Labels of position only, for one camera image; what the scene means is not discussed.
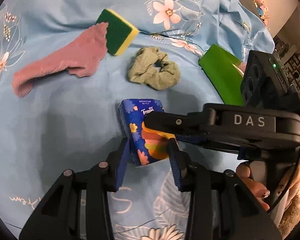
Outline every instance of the human hand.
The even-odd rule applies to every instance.
[[[275,191],[276,195],[279,196],[282,190],[286,187],[290,176],[292,174],[294,166],[291,166],[286,174],[283,176],[279,185]],[[269,205],[263,201],[266,197],[270,195],[270,191],[260,182],[256,182],[250,178],[250,168],[245,163],[240,163],[236,169],[237,176],[245,183],[248,189],[252,192],[252,194],[256,197],[259,201],[261,206],[268,211]],[[289,194],[287,199],[286,207],[290,204],[293,197],[297,194],[300,189],[300,165],[298,166],[297,173],[289,187]]]

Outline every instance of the tissue pack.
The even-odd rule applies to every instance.
[[[136,165],[147,165],[168,157],[168,139],[173,134],[146,128],[145,115],[164,112],[161,101],[156,99],[125,99],[119,106],[123,132],[130,142],[132,161]]]

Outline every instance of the floral bedsheet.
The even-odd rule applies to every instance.
[[[37,80],[19,99],[11,86],[13,74],[68,44],[104,8],[141,30],[127,51],[106,55],[88,78],[60,73]],[[0,217],[13,234],[18,237],[63,170],[90,169],[117,149],[122,138],[117,106],[123,99],[159,99],[176,114],[221,103],[198,65],[212,44],[242,60],[250,49],[274,49],[264,24],[238,0],[5,0],[0,7]],[[126,79],[135,53],[144,46],[159,46],[177,62],[177,85],[156,91]],[[180,147],[210,169],[238,164],[235,155],[185,143]],[[168,160],[140,168],[129,164],[122,187],[108,199],[116,239],[183,238],[189,195],[177,191]]]

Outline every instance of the pink towel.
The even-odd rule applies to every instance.
[[[108,23],[93,25],[65,47],[16,72],[12,80],[15,94],[24,97],[31,91],[33,79],[65,69],[77,77],[92,76],[107,52],[107,27]]]

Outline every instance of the yellow sponge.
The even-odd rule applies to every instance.
[[[107,48],[114,56],[122,54],[139,33],[134,25],[110,9],[101,12],[96,23],[101,22],[109,23],[106,35]]]

